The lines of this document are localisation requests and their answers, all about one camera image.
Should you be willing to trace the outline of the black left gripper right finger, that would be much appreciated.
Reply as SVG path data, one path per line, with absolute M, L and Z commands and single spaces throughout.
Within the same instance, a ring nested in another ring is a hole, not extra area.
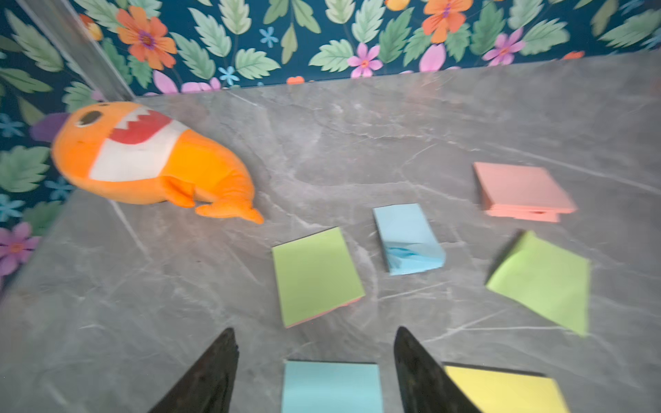
M 404 412 L 480 413 L 404 326 L 396 332 L 394 360 Z

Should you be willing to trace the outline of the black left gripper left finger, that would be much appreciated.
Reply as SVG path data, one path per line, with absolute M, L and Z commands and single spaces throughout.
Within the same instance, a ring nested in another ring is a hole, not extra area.
M 227 328 L 149 412 L 230 411 L 238 364 L 235 331 Z

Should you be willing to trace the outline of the torn yellow memo page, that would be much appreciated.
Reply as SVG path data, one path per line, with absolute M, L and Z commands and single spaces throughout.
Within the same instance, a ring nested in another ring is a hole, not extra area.
M 538 373 L 467 365 L 445 371 L 483 412 L 568 412 L 557 382 Z

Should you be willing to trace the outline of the torn blue memo page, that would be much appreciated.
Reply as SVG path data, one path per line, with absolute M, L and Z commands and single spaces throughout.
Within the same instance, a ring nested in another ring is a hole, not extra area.
M 380 368 L 373 363 L 287 361 L 283 413 L 382 413 Z

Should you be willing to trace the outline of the torn green memo page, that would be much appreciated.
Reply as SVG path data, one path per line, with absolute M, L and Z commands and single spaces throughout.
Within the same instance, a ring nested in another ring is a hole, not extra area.
M 272 249 L 282 323 L 300 325 L 366 293 L 340 228 Z

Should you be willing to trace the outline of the green memo pad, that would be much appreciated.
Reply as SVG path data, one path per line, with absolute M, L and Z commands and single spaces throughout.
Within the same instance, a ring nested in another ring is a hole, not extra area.
M 521 234 L 485 286 L 580 337 L 588 335 L 590 261 L 535 232 Z

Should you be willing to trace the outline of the large pink memo pad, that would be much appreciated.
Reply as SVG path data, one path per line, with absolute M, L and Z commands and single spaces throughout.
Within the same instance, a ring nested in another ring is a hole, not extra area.
M 561 215 L 578 210 L 544 168 L 476 162 L 473 169 L 489 216 L 558 223 Z

